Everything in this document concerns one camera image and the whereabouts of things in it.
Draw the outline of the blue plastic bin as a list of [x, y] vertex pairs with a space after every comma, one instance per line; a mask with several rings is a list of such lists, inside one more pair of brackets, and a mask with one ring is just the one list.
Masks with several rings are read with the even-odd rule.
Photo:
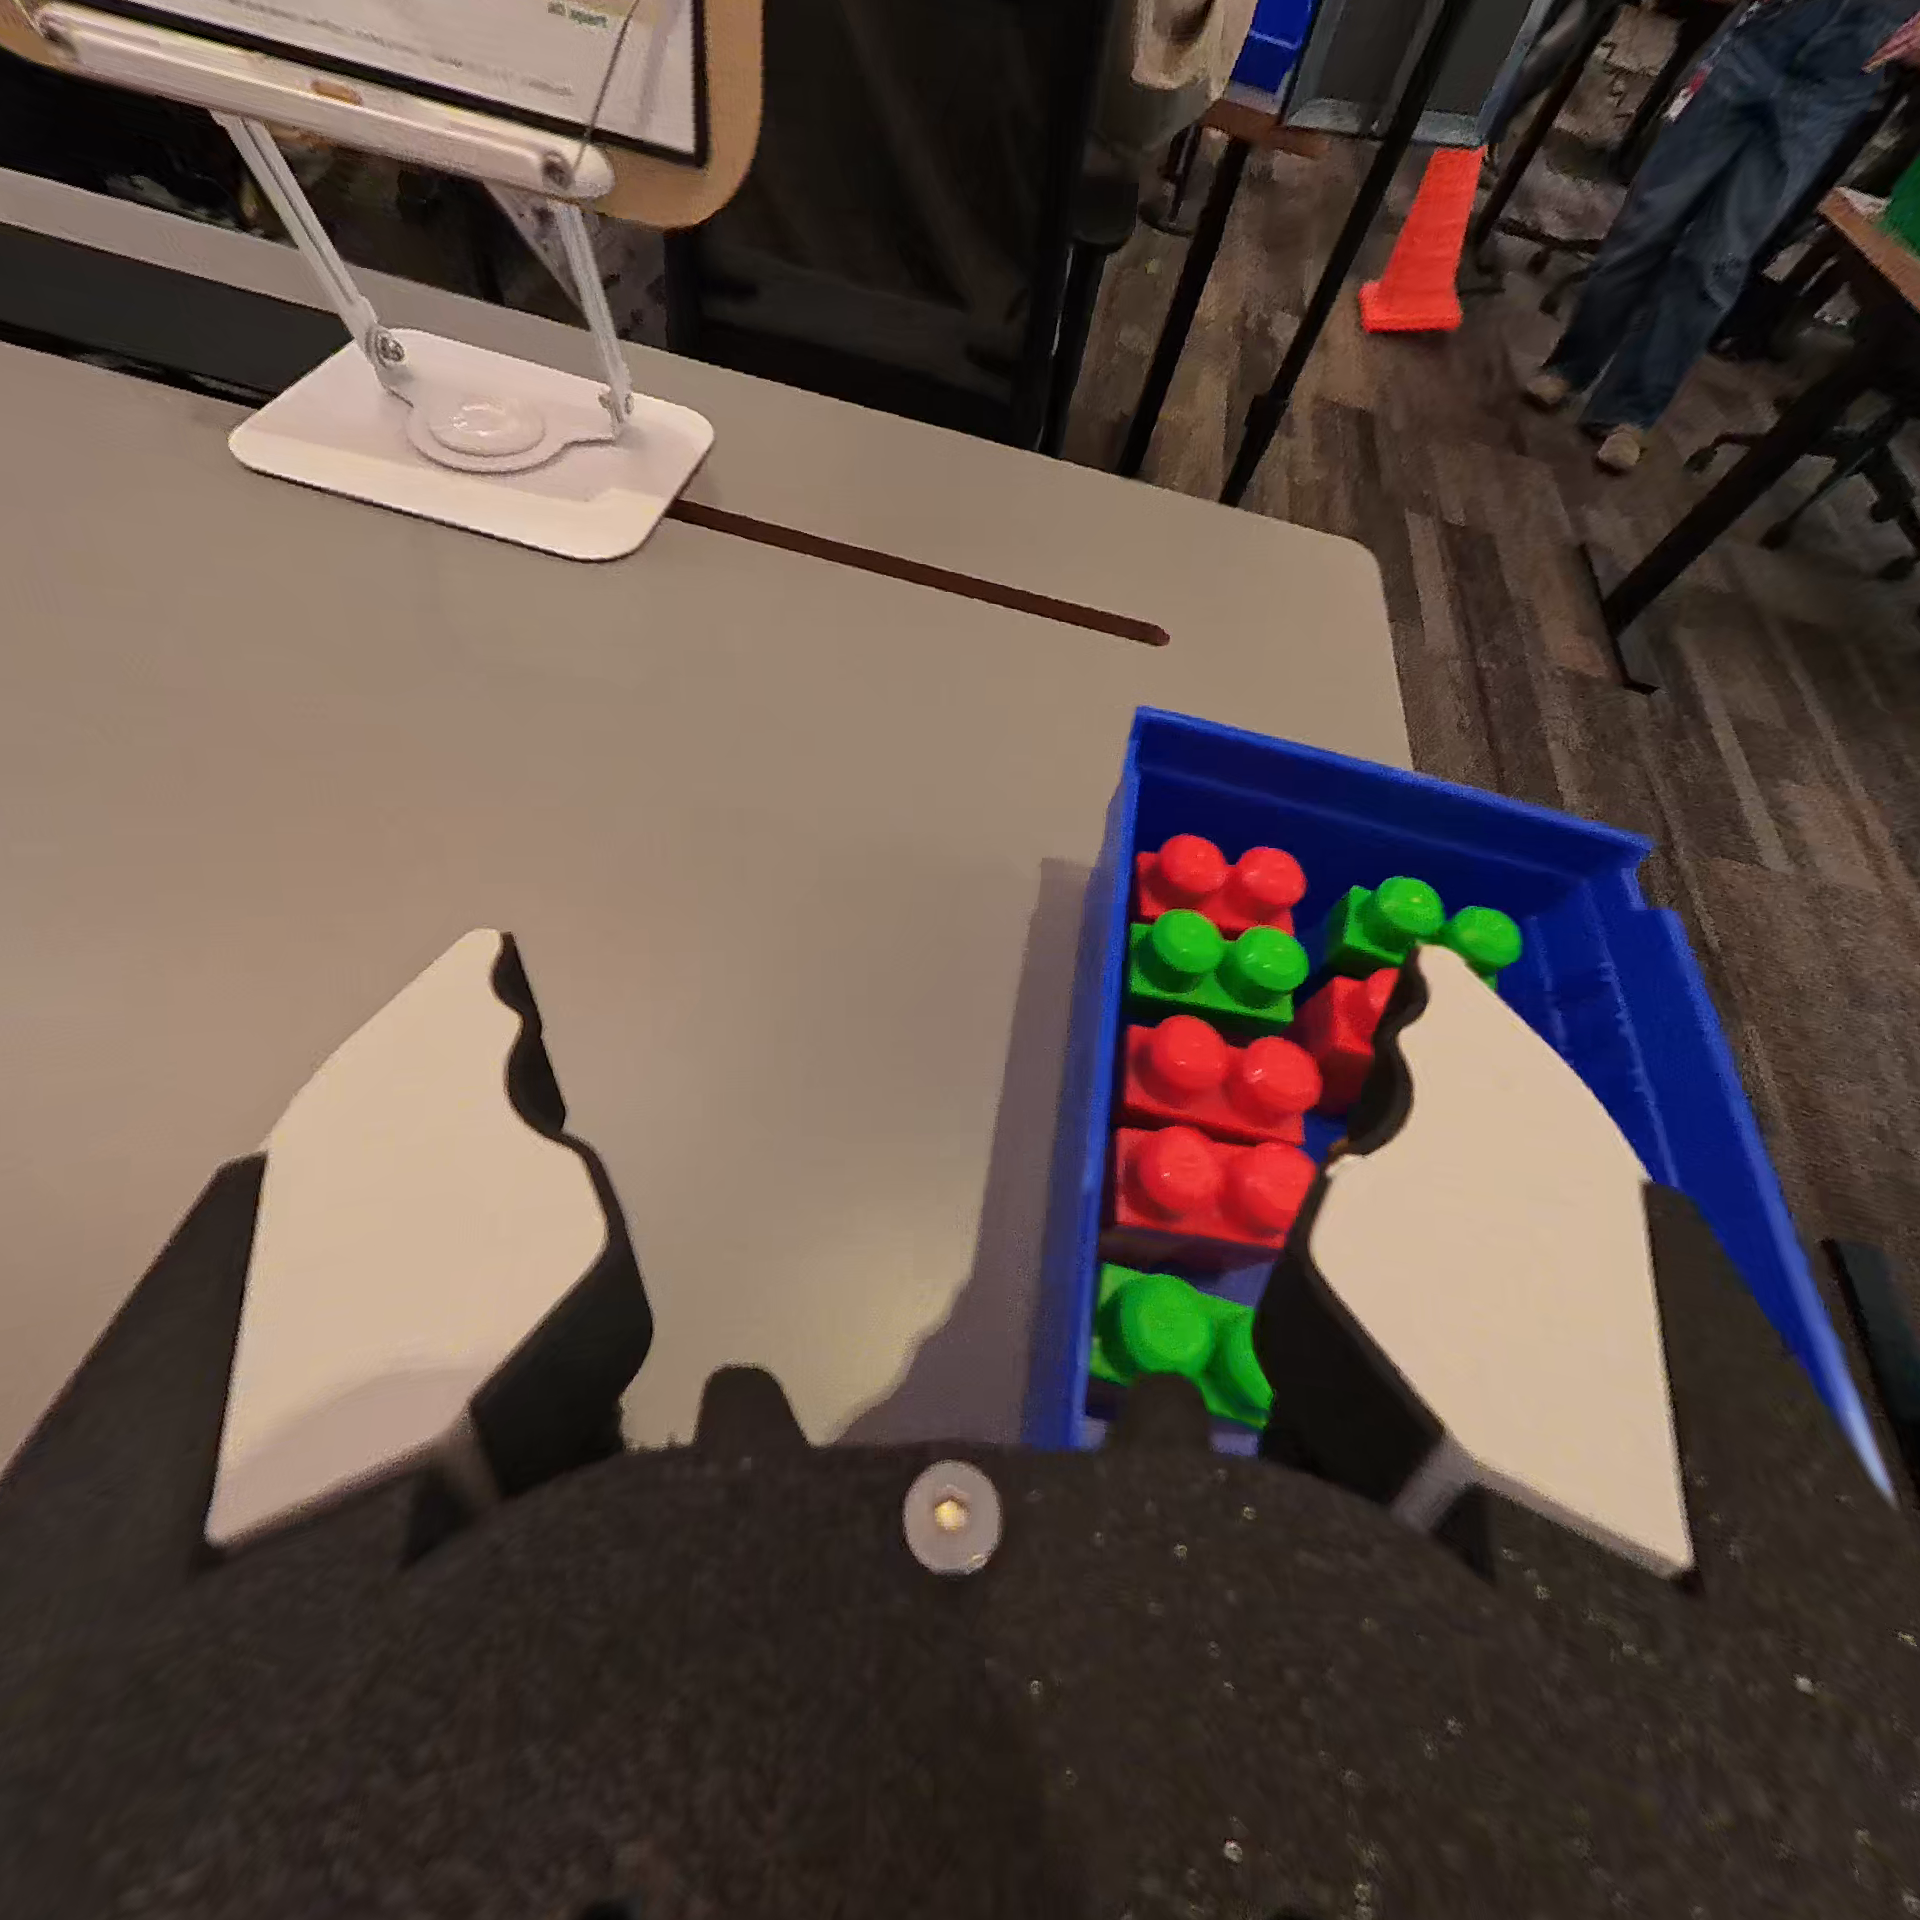
[[1312, 17], [1315, 3], [1253, 3], [1230, 85], [1253, 95], [1280, 95], [1305, 46]]
[[[1132, 1021], [1162, 1021], [1132, 1019], [1119, 988], [1136, 924], [1136, 852], [1175, 832], [1204, 836], [1227, 860], [1278, 845], [1303, 864], [1309, 892], [1294, 916], [1294, 937], [1309, 954], [1309, 980], [1298, 1003], [1330, 977], [1315, 968], [1315, 932], [1351, 886], [1413, 876], [1449, 910], [1491, 904], [1511, 916], [1525, 954], [1491, 988], [1599, 1096], [1648, 1176], [1695, 1203], [1871, 1483], [1891, 1495], [1869, 1405], [1790, 1226], [1691, 944], [1672, 910], [1642, 897], [1648, 842], [1170, 709], [1136, 709], [1083, 894], [1020, 1428], [1025, 1446], [1092, 1446], [1118, 1405], [1092, 1380], [1092, 1308], [1106, 1261], [1097, 1236], [1113, 1132], [1124, 1130], [1119, 1043]], [[1159, 1275], [1253, 1307], [1261, 1261], [1224, 1275]]]

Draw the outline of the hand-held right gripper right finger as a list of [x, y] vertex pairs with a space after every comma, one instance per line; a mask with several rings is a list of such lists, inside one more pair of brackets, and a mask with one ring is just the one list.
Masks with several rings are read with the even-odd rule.
[[1490, 1495], [1691, 1573], [1658, 1199], [1567, 1062], [1464, 956], [1416, 948], [1261, 1291], [1261, 1451], [1428, 1536]]

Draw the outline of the white document stand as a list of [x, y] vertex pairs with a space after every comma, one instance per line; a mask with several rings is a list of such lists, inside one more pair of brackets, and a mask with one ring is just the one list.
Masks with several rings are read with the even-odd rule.
[[[351, 346], [231, 429], [241, 467], [572, 561], [651, 538], [717, 430], [647, 400], [587, 208], [619, 155], [707, 157], [693, 3], [16, 3], [61, 71], [203, 108]], [[380, 317], [281, 142], [387, 157], [542, 215], [596, 376]]]

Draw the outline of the brown background table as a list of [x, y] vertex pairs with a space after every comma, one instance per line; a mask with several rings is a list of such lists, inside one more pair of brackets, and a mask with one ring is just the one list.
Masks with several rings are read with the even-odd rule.
[[1819, 220], [1840, 242], [1857, 294], [1857, 333], [1829, 371], [1814, 379], [1769, 429], [1708, 487], [1685, 517], [1631, 567], [1586, 543], [1596, 614], [1611, 639], [1618, 680], [1641, 695], [1658, 689], [1658, 668], [1641, 617], [1753, 507], [1810, 456], [1843, 414], [1891, 376], [1918, 369], [1918, 252], [1889, 220], [1889, 204], [1857, 191], [1829, 191]]

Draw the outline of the wooden instruction board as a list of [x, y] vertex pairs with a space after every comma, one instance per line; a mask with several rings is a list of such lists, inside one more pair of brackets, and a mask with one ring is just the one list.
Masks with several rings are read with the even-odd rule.
[[683, 166], [632, 150], [611, 155], [611, 193], [592, 204], [639, 229], [698, 229], [731, 204], [757, 155], [765, 95], [765, 3], [703, 3], [708, 83], [708, 160]]

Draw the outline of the black table panel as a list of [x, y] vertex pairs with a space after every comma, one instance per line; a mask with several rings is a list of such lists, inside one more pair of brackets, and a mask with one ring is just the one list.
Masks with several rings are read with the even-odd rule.
[[351, 333], [306, 304], [5, 229], [5, 343], [254, 408]]

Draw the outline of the orange traffic cone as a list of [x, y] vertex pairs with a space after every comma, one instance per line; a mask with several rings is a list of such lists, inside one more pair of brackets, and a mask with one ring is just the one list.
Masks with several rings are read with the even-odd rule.
[[1458, 278], [1486, 155], [1490, 147], [1438, 150], [1428, 160], [1392, 259], [1359, 291], [1365, 333], [1428, 340], [1464, 325]]

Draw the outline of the green two-stud block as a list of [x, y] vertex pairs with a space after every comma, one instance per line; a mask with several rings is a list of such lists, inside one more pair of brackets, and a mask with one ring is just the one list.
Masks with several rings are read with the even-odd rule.
[[1523, 924], [1491, 904], [1448, 908], [1413, 876], [1345, 888], [1315, 932], [1315, 968], [1336, 977], [1399, 969], [1416, 948], [1448, 948], [1481, 980], [1500, 982], [1525, 954]]
[[1132, 1019], [1195, 1016], [1218, 1033], [1285, 1033], [1309, 980], [1305, 948], [1280, 926], [1224, 934], [1212, 917], [1175, 908], [1126, 926], [1124, 1010]]

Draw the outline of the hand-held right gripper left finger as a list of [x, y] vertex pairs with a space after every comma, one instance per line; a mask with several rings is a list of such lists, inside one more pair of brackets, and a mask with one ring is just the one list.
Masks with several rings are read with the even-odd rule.
[[518, 948], [471, 932], [264, 1139], [205, 1546], [402, 1475], [471, 1513], [620, 1458], [653, 1332]]

